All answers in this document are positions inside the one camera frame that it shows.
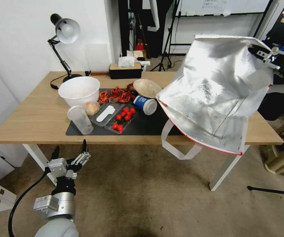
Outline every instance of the lamp shade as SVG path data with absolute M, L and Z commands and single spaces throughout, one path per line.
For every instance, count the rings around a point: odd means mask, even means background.
M 55 25 L 55 33 L 60 42 L 71 44 L 77 40 L 80 27 L 76 21 L 62 18 L 59 14 L 52 14 L 51 22 Z

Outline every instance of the lamp arm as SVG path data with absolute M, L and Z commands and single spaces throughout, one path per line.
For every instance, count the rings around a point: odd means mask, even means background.
M 55 52 L 56 56 L 59 58 L 62 66 L 64 67 L 65 71 L 67 72 L 69 77 L 72 77 L 72 70 L 69 67 L 69 65 L 63 61 L 63 59 L 61 58 L 61 56 L 59 55 L 59 53 L 56 51 L 55 49 L 55 45 L 58 44 L 60 41 L 59 40 L 54 40 L 56 38 L 56 36 L 52 37 L 51 39 L 48 40 L 49 45 L 51 45 L 53 51 Z

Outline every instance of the wooden table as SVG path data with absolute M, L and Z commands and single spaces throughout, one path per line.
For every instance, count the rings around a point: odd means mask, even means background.
M 65 72 L 50 72 L 30 95 L 17 107 L 17 109 L 0 126 L 0 144 L 21 143 L 44 170 L 48 159 L 44 156 L 37 144 L 82 144 L 86 139 L 88 144 L 152 144 L 160 145 L 160 136 L 67 136 L 66 129 L 69 119 L 66 116 L 69 106 L 66 104 L 56 90 L 50 87 L 50 81 L 64 75 Z M 173 79 L 175 72 L 143 72 L 142 78 L 148 78 L 157 82 L 161 87 L 167 86 Z M 135 79 L 111 80 L 107 75 L 94 76 L 100 81 L 101 88 L 113 88 L 115 86 L 126 87 Z M 60 85 L 62 79 L 54 83 Z M 168 136 L 167 141 L 173 145 L 193 144 L 184 136 Z M 265 119 L 256 112 L 249 118 L 246 145 L 278 145 L 282 139 L 269 126 Z M 226 166 L 226 171 L 221 172 L 224 177 L 216 177 L 216 184 L 211 185 L 215 190 L 225 176 L 230 172 L 235 163 L 231 156 Z M 56 179 L 48 174 L 55 183 Z

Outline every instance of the black mat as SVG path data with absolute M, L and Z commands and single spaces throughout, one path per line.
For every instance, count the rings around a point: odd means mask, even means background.
M 110 89 L 101 88 L 100 91 L 107 90 L 108 93 Z M 135 106 L 132 101 L 128 103 L 129 105 Z M 136 107 L 135 118 L 126 127 L 123 135 L 161 135 L 162 129 L 168 120 L 167 115 L 164 113 L 162 107 L 158 104 L 157 109 L 152 115 L 145 115 L 142 110 Z M 99 127 L 93 124 L 94 130 L 86 136 L 95 135 L 117 135 L 104 127 Z M 75 124 L 71 121 L 69 127 L 67 128 L 66 135 L 75 136 L 82 135 L 82 133 L 77 129 Z M 169 135 L 182 135 L 182 133 L 174 126 L 170 131 Z

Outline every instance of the tripod stand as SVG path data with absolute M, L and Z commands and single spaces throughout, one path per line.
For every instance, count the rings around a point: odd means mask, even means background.
M 169 52 L 170 52 L 170 48 L 171 48 L 173 25 L 174 25 L 174 21 L 175 21 L 176 12 L 177 12 L 177 9 L 178 9 L 179 1 L 180 0 L 175 0 L 174 1 L 172 23 L 171 23 L 171 27 L 168 28 L 168 36 L 167 36 L 167 40 L 166 40 L 166 44 L 165 44 L 165 48 L 164 48 L 164 53 L 162 53 L 161 62 L 158 65 L 156 65 L 154 68 L 152 68 L 150 71 L 154 71 L 157 67 L 159 67 L 158 71 L 162 71 L 162 69 L 163 69 L 163 71 L 165 71 L 164 66 L 163 66 L 164 57 L 167 57 L 167 59 L 168 59 L 168 67 L 170 68 L 172 66 L 172 62 L 171 62 L 171 60 L 169 58 Z M 167 49 L 168 41 L 169 41 L 169 48 L 168 48 L 168 53 L 167 53 L 166 49 Z

